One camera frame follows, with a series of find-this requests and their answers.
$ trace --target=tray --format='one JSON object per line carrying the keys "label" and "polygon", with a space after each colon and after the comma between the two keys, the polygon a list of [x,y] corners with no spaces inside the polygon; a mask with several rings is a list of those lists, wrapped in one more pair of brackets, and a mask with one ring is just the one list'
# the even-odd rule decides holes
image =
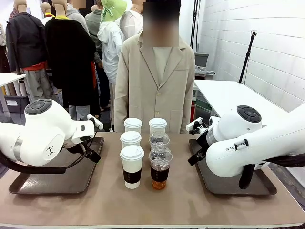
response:
{"label": "tray", "polygon": [[[196,139],[190,139],[190,148],[192,155],[201,148]],[[277,193],[276,187],[272,184],[265,173],[259,169],[254,171],[251,183],[247,189],[240,189],[238,186],[241,175],[234,177],[219,177],[215,175],[206,164],[205,159],[196,164],[200,171],[206,188],[213,194],[218,195],[236,195],[236,196],[270,196]]]}
{"label": "tray", "polygon": [[[96,137],[91,149],[101,154],[104,138]],[[45,167],[67,166],[80,154],[71,154],[63,149]],[[77,165],[66,170],[64,174],[35,175],[21,173],[9,188],[10,193],[21,195],[58,195],[79,194],[84,192],[91,180],[96,164],[84,158]]]}

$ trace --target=brown tabletop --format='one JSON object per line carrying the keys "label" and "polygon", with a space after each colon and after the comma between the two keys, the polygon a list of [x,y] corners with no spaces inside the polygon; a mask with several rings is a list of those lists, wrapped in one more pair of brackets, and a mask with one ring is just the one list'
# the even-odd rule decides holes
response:
{"label": "brown tabletop", "polygon": [[262,228],[296,226],[305,213],[268,168],[266,175],[278,192],[271,197],[219,197],[201,184],[190,156],[191,135],[170,135],[173,161],[167,187],[152,188],[148,160],[148,135],[140,187],[124,185],[120,134],[100,133],[105,138],[102,161],[88,190],[71,196],[17,196],[8,188],[19,173],[9,171],[0,180],[0,225],[70,228],[222,227]]}

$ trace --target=black cup sleeve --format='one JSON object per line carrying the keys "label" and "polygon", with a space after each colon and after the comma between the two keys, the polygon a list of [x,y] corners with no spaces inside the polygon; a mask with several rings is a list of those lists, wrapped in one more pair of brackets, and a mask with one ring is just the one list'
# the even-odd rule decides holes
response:
{"label": "black cup sleeve", "polygon": [[170,168],[164,171],[157,171],[151,167],[152,179],[157,182],[164,182],[167,180]]}
{"label": "black cup sleeve", "polygon": [[128,184],[135,184],[138,183],[141,180],[141,172],[142,169],[140,169],[138,172],[136,173],[129,173],[126,172],[123,169],[123,174],[124,174],[124,180],[128,183]]}

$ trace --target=table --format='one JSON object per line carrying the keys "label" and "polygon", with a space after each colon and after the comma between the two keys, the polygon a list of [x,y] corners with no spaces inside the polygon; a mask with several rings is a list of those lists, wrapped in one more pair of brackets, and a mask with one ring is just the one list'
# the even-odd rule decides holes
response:
{"label": "table", "polygon": [[216,80],[195,80],[195,84],[219,117],[239,105],[256,109],[262,115],[263,126],[278,123],[288,114],[244,84]]}
{"label": "table", "polygon": [[[0,73],[0,87],[7,85],[11,82],[14,82],[16,80],[22,79],[24,77],[26,77],[25,74],[17,75],[13,73]],[[0,90],[0,101],[2,104],[4,116],[10,117],[10,112],[8,110],[8,106],[6,104],[2,90]]]}
{"label": "table", "polygon": [[297,226],[305,213],[277,177],[264,172],[278,193],[270,197],[214,196],[201,184],[187,159],[191,135],[170,134],[173,161],[167,187],[154,190],[150,174],[148,134],[140,187],[124,185],[119,133],[105,138],[102,160],[88,190],[69,196],[16,196],[8,192],[19,173],[8,171],[0,180],[0,226],[30,228],[266,228]]}

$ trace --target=plastic cup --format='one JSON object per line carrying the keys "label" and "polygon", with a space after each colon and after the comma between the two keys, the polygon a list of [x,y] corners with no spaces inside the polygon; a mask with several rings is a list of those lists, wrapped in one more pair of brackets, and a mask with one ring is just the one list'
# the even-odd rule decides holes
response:
{"label": "plastic cup", "polygon": [[151,135],[154,132],[165,132],[167,122],[162,118],[153,118],[149,121]]}
{"label": "plastic cup", "polygon": [[154,147],[166,147],[170,143],[170,138],[165,132],[154,132],[149,137],[151,149]]}
{"label": "plastic cup", "polygon": [[141,133],[142,125],[143,125],[142,121],[137,118],[127,118],[124,121],[125,132],[136,131],[136,132]]}
{"label": "plastic cup", "polygon": [[127,146],[121,150],[120,156],[123,163],[125,186],[135,189],[140,185],[144,150],[141,146]]}
{"label": "plastic cup", "polygon": [[149,154],[151,161],[152,186],[161,190],[166,187],[166,181],[170,170],[170,162],[173,155],[169,148],[153,148]]}
{"label": "plastic cup", "polygon": [[139,146],[141,143],[142,137],[139,132],[128,131],[121,135],[122,147],[136,145]]}

